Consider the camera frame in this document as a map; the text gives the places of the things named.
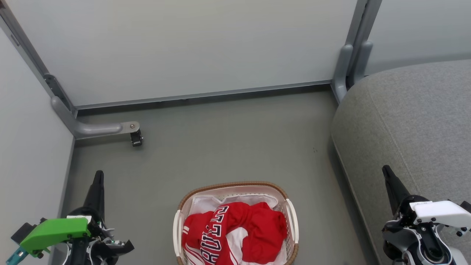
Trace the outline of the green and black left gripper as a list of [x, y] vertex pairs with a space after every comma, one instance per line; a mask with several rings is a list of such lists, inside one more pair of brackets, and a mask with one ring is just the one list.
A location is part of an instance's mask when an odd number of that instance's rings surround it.
[[19, 261], [41, 259], [54, 245], [66, 245], [64, 265], [115, 265], [120, 256], [134, 250], [131, 241], [116, 240], [105, 221], [104, 173], [97, 170], [83, 207], [66, 218], [42, 218], [38, 225], [19, 229]]

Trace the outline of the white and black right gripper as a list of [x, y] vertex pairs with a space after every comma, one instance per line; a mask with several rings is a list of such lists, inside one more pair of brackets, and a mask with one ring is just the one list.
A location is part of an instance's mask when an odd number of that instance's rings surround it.
[[470, 204], [458, 205], [451, 200], [431, 201], [419, 195], [411, 195], [389, 165], [382, 167], [387, 197], [394, 219], [401, 227], [437, 236], [443, 227], [451, 227], [459, 237], [470, 232]]

